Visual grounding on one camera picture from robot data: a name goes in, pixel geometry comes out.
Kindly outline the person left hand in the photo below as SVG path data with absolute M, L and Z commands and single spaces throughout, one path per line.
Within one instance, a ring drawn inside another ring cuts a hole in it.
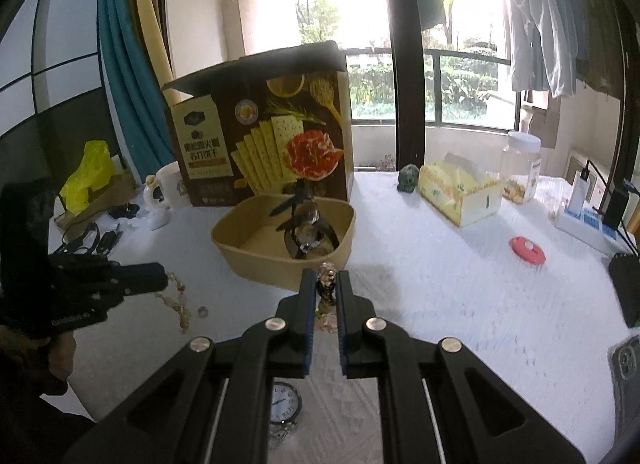
M 73 333 L 64 333 L 52 341 L 49 351 L 49 372 L 66 382 L 74 370 L 76 340 Z

